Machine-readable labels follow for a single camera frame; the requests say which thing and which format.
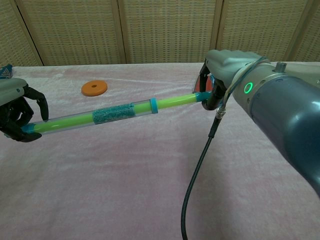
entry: black cable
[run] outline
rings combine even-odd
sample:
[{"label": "black cable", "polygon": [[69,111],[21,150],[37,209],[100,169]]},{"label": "black cable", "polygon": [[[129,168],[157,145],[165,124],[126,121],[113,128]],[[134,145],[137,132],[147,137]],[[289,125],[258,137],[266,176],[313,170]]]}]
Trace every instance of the black cable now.
[{"label": "black cable", "polygon": [[217,131],[217,128],[219,126],[221,119],[217,119],[216,117],[214,118],[210,133],[209,133],[209,137],[208,140],[204,146],[204,149],[201,153],[201,156],[198,160],[198,163],[195,167],[195,170],[193,172],[192,178],[190,180],[189,186],[186,190],[185,196],[184,196],[184,200],[183,200],[183,204],[182,204],[182,210],[181,210],[181,235],[182,235],[182,239],[183,240],[188,240],[188,236],[187,236],[187,230],[186,230],[186,213],[187,213],[187,206],[188,206],[188,201],[189,201],[189,197],[192,191],[192,188],[194,186],[194,183],[196,181],[198,172],[200,170],[201,164],[204,161],[204,158],[206,156],[206,153],[208,151],[208,148],[210,146],[210,143],[212,141],[212,139],[215,136],[215,133]]}]

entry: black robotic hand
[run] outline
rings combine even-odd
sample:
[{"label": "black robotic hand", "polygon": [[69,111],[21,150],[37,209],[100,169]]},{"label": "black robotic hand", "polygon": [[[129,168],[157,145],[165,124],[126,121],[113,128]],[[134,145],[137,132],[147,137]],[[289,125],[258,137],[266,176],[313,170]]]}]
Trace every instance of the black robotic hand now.
[{"label": "black robotic hand", "polygon": [[48,103],[45,95],[20,78],[0,79],[0,131],[18,142],[32,142],[42,135],[26,133],[21,127],[32,118],[34,111],[26,99],[36,100],[44,121],[49,118]]}]

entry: woven panel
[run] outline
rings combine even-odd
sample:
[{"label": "woven panel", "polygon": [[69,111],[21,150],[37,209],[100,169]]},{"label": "woven panel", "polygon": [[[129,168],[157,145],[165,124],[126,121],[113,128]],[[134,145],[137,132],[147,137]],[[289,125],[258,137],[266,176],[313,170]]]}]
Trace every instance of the woven panel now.
[{"label": "woven panel", "polygon": [[307,0],[229,0],[219,49],[253,51],[281,61]]},{"label": "woven panel", "polygon": [[45,65],[121,63],[109,0],[18,3]]},{"label": "woven panel", "polygon": [[215,0],[123,0],[129,63],[202,62]]},{"label": "woven panel", "polygon": [[9,0],[0,1],[0,26],[0,67],[38,66],[37,53],[30,46]]},{"label": "woven panel", "polygon": [[295,61],[320,62],[320,7],[306,29]]}]

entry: blue patterned label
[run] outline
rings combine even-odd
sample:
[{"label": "blue patterned label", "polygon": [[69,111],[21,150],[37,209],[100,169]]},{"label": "blue patterned label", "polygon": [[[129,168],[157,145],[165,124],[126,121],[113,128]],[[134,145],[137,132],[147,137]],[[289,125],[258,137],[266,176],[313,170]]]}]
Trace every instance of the blue patterned label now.
[{"label": "blue patterned label", "polygon": [[121,119],[129,119],[135,116],[136,113],[133,103],[106,107],[92,112],[94,124],[103,124]]}]

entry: blue ring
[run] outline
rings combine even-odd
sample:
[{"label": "blue ring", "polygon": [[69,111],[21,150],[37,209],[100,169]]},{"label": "blue ring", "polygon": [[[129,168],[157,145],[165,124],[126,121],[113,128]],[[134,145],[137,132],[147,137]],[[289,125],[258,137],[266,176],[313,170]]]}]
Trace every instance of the blue ring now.
[{"label": "blue ring", "polygon": [[150,98],[150,104],[151,104],[151,112],[152,112],[152,114],[157,114],[158,113],[157,99],[155,97]]}]

